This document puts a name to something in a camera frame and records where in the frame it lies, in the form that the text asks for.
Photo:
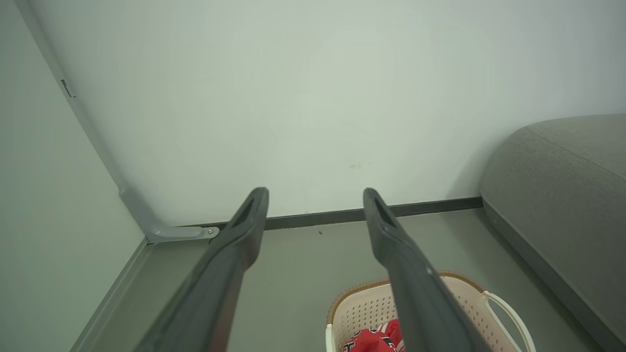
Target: basket handle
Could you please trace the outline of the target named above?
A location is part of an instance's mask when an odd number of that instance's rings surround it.
[[[493,293],[491,293],[491,292],[489,292],[487,290],[485,290],[483,292],[483,295],[484,295],[485,299],[491,300],[491,301],[495,302],[497,305],[500,306],[500,308],[502,308],[502,310],[504,310],[509,315],[509,318],[511,318],[511,320],[515,323],[515,326],[517,327],[517,330],[520,331],[521,338],[524,340],[524,344],[526,345],[526,351],[527,352],[536,352],[535,344],[533,342],[533,338],[532,338],[532,336],[530,336],[530,332],[528,331],[528,328],[526,327],[526,324],[524,324],[524,321],[521,320],[521,317],[517,314],[517,312],[504,299],[500,298],[499,296],[497,296],[497,295],[495,295],[495,294],[493,294]],[[489,309],[489,312],[491,313],[491,315],[496,319],[496,322],[498,323],[498,325],[500,325],[500,328],[502,329],[502,331],[505,332],[506,336],[513,343],[513,345],[515,345],[515,348],[519,351],[520,350],[519,346],[517,346],[515,341],[513,341],[513,339],[509,335],[509,332],[502,325],[502,322],[500,321],[498,316],[491,309],[491,307],[489,307],[489,304],[487,304],[487,308]]]
[[[335,339],[332,335],[332,324],[326,324],[326,352],[336,352]]]

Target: sofa cushion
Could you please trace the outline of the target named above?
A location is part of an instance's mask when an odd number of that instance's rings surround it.
[[[491,159],[481,193],[492,221],[505,221],[534,255],[505,238],[592,336],[626,351],[626,115],[516,131]]]

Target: gray floor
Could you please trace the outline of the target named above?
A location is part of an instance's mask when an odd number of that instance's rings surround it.
[[[513,306],[537,351],[601,351],[495,233],[483,209],[400,222],[435,268],[466,274]],[[131,350],[206,248],[206,242],[153,246],[96,349]],[[244,276],[228,352],[324,351],[326,316],[337,295],[384,277],[363,222],[267,231]]]

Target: basket rim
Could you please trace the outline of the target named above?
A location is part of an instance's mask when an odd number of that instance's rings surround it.
[[[442,277],[453,277],[455,279],[464,281],[465,283],[469,284],[480,293],[483,293],[486,291],[483,286],[470,280],[467,276],[460,274],[458,272],[451,271],[451,270],[440,270],[438,274],[439,276],[442,276]],[[328,311],[328,317],[326,318],[326,325],[332,324],[332,321],[335,320],[335,313],[337,312],[337,307],[339,307],[341,302],[343,302],[348,296],[355,294],[357,292],[365,291],[366,289],[372,289],[372,288],[384,286],[390,283],[391,282],[389,278],[378,279],[378,280],[368,281],[368,282],[365,282],[364,284],[356,285],[356,286],[350,287],[349,289],[344,290],[332,302],[331,308]]]

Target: wall trim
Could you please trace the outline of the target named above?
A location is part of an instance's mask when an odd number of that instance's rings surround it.
[[[483,207],[482,197],[437,200],[434,202],[421,202],[413,204],[393,205],[389,208],[396,217],[451,212]],[[343,222],[365,221],[363,209],[339,210],[336,212],[323,212],[292,216],[270,217],[265,221],[266,230],[293,229],[296,227],[308,227],[316,225],[340,224]],[[190,226],[218,227],[222,230],[227,222],[214,224],[200,224]]]

